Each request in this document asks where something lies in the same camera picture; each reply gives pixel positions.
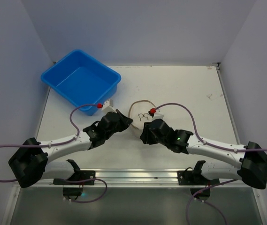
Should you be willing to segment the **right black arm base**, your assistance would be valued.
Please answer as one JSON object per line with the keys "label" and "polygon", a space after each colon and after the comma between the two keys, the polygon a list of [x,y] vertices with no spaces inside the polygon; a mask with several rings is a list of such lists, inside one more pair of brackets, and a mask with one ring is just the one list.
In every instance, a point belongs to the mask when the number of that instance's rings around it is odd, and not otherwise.
{"label": "right black arm base", "polygon": [[[203,175],[201,175],[202,172],[202,167],[203,164],[206,161],[200,160],[196,163],[194,168],[192,169],[191,167],[186,168],[185,170],[180,170],[177,171],[177,180],[178,180],[178,185],[181,186],[211,186],[214,184],[219,184],[220,180],[219,179],[214,179],[214,180],[208,180],[205,178]],[[199,191],[201,188],[190,188],[191,195]],[[201,191],[199,194],[195,196],[196,199],[199,200],[208,200],[210,197],[211,191],[210,190],[205,190]]]}

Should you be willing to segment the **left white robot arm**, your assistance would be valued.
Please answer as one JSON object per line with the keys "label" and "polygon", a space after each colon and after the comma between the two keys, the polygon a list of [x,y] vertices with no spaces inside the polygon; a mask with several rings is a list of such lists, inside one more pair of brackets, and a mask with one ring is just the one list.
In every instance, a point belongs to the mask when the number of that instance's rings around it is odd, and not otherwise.
{"label": "left white robot arm", "polygon": [[47,142],[30,138],[20,146],[8,164],[22,188],[43,179],[54,179],[61,185],[83,183],[85,175],[74,160],[58,162],[57,159],[99,147],[113,134],[126,130],[132,122],[119,111],[108,112],[100,121],[75,135]]}

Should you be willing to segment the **round beige mesh laundry bag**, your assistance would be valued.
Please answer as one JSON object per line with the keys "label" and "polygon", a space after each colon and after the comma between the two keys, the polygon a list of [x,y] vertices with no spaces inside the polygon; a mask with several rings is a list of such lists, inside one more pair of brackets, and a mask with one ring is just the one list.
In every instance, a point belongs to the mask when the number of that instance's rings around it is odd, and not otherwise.
{"label": "round beige mesh laundry bag", "polygon": [[129,118],[133,120],[130,131],[137,139],[143,132],[144,123],[152,121],[153,118],[149,115],[149,111],[155,107],[155,104],[149,100],[139,100],[131,104],[128,111]]}

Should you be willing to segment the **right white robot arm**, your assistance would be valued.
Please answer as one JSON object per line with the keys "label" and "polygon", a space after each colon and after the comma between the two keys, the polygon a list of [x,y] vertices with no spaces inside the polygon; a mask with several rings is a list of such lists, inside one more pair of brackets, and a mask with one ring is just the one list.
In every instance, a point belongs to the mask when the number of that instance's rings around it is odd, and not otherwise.
{"label": "right white robot arm", "polygon": [[218,160],[217,163],[204,160],[196,163],[192,174],[199,180],[234,179],[256,189],[267,186],[267,154],[255,142],[247,145],[209,143],[191,131],[174,130],[162,119],[146,122],[140,139],[144,144],[160,143],[175,153]]}

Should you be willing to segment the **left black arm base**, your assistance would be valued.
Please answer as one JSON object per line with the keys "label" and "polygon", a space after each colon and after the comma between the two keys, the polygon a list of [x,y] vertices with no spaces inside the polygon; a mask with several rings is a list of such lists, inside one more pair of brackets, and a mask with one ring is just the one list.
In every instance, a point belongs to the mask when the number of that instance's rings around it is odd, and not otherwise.
{"label": "left black arm base", "polygon": [[54,185],[78,185],[78,187],[63,187],[62,194],[68,201],[77,201],[79,196],[83,193],[84,185],[94,185],[96,172],[94,170],[81,170],[77,163],[68,159],[67,165],[71,166],[71,175],[67,178],[55,178],[53,180]]}

